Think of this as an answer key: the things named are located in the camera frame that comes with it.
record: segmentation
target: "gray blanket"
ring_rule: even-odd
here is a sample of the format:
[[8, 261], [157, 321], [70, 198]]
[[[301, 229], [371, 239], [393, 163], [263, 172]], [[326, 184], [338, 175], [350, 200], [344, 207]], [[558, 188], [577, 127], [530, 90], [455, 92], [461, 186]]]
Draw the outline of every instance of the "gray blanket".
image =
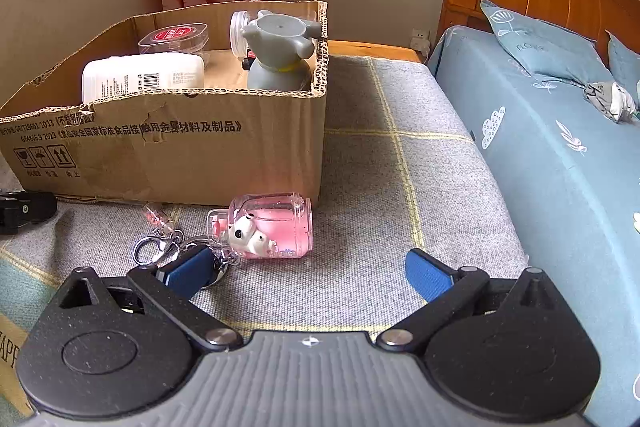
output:
[[[424, 304], [404, 278], [412, 247], [453, 267], [519, 275], [526, 258], [497, 185], [426, 67], [332, 57], [327, 96], [314, 251], [299, 260], [244, 261], [199, 292], [195, 304], [244, 334], [269, 328], [374, 336]], [[16, 188], [4, 167], [0, 186]], [[59, 207], [49, 222], [0, 244], [0, 330], [14, 328], [14, 337], [33, 326], [74, 267], [124, 275], [133, 266], [132, 245], [150, 232], [139, 206]], [[188, 235], [204, 233], [208, 208], [165, 211]], [[0, 389], [19, 406], [14, 385]], [[0, 401], [0, 425], [17, 418]]]

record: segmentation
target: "metal screw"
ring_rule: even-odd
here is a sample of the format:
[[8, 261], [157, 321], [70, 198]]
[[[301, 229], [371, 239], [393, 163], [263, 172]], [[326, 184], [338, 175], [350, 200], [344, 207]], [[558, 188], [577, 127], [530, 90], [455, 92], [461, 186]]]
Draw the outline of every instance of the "metal screw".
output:
[[228, 346], [234, 340], [236, 340], [236, 332], [229, 328], [216, 328], [215, 330], [209, 330], [205, 334], [205, 339], [214, 346]]
[[411, 331], [407, 330], [386, 330], [382, 333], [382, 341], [387, 346], [405, 346], [413, 339]]

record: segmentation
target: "blue pillow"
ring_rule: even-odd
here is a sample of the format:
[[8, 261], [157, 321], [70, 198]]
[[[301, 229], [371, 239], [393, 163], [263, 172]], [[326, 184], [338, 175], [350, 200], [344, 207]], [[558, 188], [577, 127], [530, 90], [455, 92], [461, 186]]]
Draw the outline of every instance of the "blue pillow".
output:
[[548, 77], [580, 85], [613, 76], [593, 44], [575, 32], [482, 0], [480, 7], [500, 45], [538, 80]]
[[620, 42], [616, 36], [609, 34], [609, 68], [616, 82], [631, 93], [638, 104], [638, 81], [640, 80], [640, 55], [634, 53]]

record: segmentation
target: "small glass vial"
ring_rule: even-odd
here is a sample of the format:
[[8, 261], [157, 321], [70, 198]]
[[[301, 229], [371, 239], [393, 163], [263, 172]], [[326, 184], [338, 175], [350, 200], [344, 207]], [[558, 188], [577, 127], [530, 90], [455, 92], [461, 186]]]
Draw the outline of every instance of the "small glass vial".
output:
[[240, 196], [207, 214], [207, 233], [247, 259], [302, 257], [313, 248], [311, 201], [296, 193]]
[[176, 227], [174, 222], [169, 216], [160, 210], [157, 205], [147, 203], [143, 207], [142, 212], [145, 214], [146, 220], [148, 220], [149, 224], [158, 229], [158, 233], [162, 237], [169, 237], [175, 232]]

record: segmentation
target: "bed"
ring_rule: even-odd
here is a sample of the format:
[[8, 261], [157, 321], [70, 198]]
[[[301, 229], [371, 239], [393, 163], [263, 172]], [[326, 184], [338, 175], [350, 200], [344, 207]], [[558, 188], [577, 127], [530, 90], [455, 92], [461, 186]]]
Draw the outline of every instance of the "bed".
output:
[[[481, 0], [444, 0], [429, 67], [475, 139], [530, 264], [545, 269], [591, 335], [602, 376], [587, 416], [640, 417], [640, 123], [615, 124], [575, 86], [539, 81], [499, 44]], [[639, 0], [491, 0], [640, 52]]]

